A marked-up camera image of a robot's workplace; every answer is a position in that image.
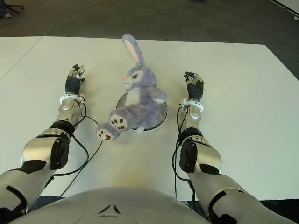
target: floor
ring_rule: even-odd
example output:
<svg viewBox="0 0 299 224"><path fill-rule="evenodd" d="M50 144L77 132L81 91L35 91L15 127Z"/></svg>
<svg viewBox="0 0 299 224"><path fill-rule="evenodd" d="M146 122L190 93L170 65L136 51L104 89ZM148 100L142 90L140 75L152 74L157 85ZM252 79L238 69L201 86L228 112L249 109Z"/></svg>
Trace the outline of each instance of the floor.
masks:
<svg viewBox="0 0 299 224"><path fill-rule="evenodd" d="M299 80L299 22L270 0L6 0L0 37L76 36L266 45ZM42 196L33 209L59 199ZM262 202L299 222L299 200Z"/></svg>

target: bunny foot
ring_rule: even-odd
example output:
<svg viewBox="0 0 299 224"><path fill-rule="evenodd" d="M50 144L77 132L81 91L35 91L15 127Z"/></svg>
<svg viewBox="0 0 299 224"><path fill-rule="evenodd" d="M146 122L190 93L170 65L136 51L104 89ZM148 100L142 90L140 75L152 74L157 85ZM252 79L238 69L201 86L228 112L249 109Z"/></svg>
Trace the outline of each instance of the bunny foot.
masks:
<svg viewBox="0 0 299 224"><path fill-rule="evenodd" d="M128 128L128 122L123 116L112 114L109 121L112 127L118 130L126 130Z"/></svg>
<svg viewBox="0 0 299 224"><path fill-rule="evenodd" d="M97 130L98 138L102 139L103 141L111 141L116 139L120 133L115 130L109 123L105 123L103 125L99 125Z"/></svg>

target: bunny face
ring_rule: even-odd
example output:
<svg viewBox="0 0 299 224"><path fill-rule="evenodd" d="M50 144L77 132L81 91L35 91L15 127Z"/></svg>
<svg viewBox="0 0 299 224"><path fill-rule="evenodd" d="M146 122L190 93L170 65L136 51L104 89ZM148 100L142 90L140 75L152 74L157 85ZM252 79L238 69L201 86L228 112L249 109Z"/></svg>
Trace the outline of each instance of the bunny face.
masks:
<svg viewBox="0 0 299 224"><path fill-rule="evenodd" d="M125 88L127 91L140 87L156 87L156 77L153 71L147 67L132 68L125 77Z"/></svg>

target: stuffed bunny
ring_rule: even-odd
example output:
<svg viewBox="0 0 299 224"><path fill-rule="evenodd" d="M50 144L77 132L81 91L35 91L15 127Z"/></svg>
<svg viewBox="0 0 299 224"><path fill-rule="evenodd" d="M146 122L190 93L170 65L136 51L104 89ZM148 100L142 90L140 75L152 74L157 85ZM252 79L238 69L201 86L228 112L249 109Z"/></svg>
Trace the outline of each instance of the stuffed bunny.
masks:
<svg viewBox="0 0 299 224"><path fill-rule="evenodd" d="M132 128L137 128L137 132L141 133L144 129L155 127L161 121L159 104L164 103L166 99L166 94L156 88L154 72L145 66L135 38L125 34L122 41L137 65L128 71L125 78L125 106L112 110L109 122L99 125L97 135L102 140L115 139L121 132Z"/></svg>

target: pink inner ear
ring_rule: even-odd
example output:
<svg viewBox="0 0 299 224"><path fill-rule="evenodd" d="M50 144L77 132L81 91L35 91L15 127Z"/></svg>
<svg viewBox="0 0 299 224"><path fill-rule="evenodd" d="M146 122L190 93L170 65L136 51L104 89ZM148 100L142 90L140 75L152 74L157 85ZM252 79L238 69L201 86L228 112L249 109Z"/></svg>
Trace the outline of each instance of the pink inner ear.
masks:
<svg viewBox="0 0 299 224"><path fill-rule="evenodd" d="M134 58L134 60L136 61L136 63L139 62L139 58L138 58L138 55L136 54L132 44L130 43L130 41L128 40L125 40L125 45L128 49L128 51L130 52L131 56Z"/></svg>

